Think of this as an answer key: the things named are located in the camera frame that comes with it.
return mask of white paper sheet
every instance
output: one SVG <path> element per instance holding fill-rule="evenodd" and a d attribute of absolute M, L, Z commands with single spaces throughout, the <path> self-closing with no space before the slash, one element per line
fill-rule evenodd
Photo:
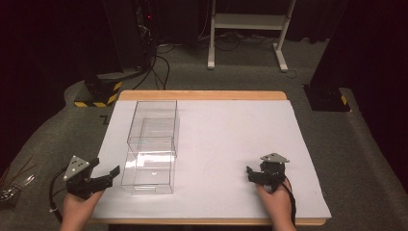
<path fill-rule="evenodd" d="M 117 101 L 92 177 L 116 166 L 123 172 L 136 101 Z M 246 166 L 259 171 L 261 156 L 290 160 L 286 174 L 297 218 L 331 218 L 319 180 L 287 100 L 178 100 L 180 133 L 174 194 L 131 195 L 121 174 L 94 218 L 267 218 Z"/>

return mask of transparent plastic box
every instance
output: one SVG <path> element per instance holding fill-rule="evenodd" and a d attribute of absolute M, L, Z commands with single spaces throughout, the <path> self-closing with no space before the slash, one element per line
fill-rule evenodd
<path fill-rule="evenodd" d="M 173 193 L 179 123 L 177 101 L 138 101 L 122 178 L 131 194 Z"/>

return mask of gray carpet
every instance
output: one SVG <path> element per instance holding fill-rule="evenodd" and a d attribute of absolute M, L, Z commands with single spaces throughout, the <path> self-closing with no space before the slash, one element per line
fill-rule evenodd
<path fill-rule="evenodd" d="M 290 71 L 280 72 L 269 44 L 240 45 L 232 51 L 216 50 L 216 69 L 207 69 L 206 48 L 159 48 L 170 64 L 168 90 L 281 90 L 293 104 L 303 138 L 315 165 L 332 218 L 323 226 L 299 226 L 298 230 L 408 230 L 408 197 L 373 140 L 351 90 L 341 89 L 352 112 L 313 112 L 302 85 L 309 84 L 327 42 L 311 44 L 285 41 L 284 56 Z M 224 49 L 231 43 L 217 44 Z M 158 60 L 158 75 L 166 76 L 166 63 Z M 123 82 L 133 88 L 141 77 Z M 49 213 L 48 187 L 54 174 L 72 155 L 96 157 L 107 125 L 104 118 L 114 107 L 76 108 L 73 105 L 83 83 L 65 92 L 66 106 L 49 118 L 26 142 L 11 165 L 10 176 L 30 159 L 36 164 L 16 181 L 34 173 L 36 179 L 23 189 L 14 209 L 0 211 L 0 230 L 58 230 Z M 141 90 L 154 90 L 151 74 Z M 59 183 L 56 189 L 63 188 Z M 62 207 L 64 192 L 56 196 Z M 260 227 L 182 227 L 188 230 L 268 230 Z M 106 224 L 89 224 L 86 230 L 108 230 Z"/>

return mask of wooden table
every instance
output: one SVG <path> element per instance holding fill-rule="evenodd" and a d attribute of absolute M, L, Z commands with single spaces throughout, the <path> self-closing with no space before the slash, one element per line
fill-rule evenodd
<path fill-rule="evenodd" d="M 291 160 L 286 174 L 297 202 L 296 224 L 322 225 L 331 218 L 292 105 L 281 91 L 125 90 L 115 104 L 98 155 L 100 165 L 92 177 L 104 175 L 116 165 L 123 170 L 129 124 L 138 100 L 178 102 L 175 192 L 130 195 L 121 187 L 119 175 L 105 191 L 90 222 L 269 225 L 255 187 L 247 181 L 245 165 L 257 170 L 260 157 L 271 151 Z"/>

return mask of table edge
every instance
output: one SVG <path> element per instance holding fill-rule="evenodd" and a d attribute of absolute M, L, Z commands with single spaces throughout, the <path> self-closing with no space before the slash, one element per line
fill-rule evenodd
<path fill-rule="evenodd" d="M 327 218 L 297 218 L 296 225 L 320 226 Z M 89 223 L 157 225 L 272 225 L 268 218 L 91 218 Z"/>
<path fill-rule="evenodd" d="M 287 100 L 275 90 L 124 90 L 118 100 Z"/>

